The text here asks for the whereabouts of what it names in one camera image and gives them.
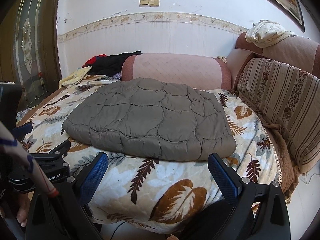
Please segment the person left hand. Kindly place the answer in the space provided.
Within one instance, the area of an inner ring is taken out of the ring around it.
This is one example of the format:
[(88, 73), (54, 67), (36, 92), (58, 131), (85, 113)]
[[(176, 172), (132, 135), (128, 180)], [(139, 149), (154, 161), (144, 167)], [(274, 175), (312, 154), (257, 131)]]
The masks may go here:
[(25, 228), (30, 207), (28, 195), (26, 193), (13, 193), (12, 197), (9, 197), (9, 199), (15, 201), (16, 205), (19, 207), (16, 213), (16, 219), (21, 227)]

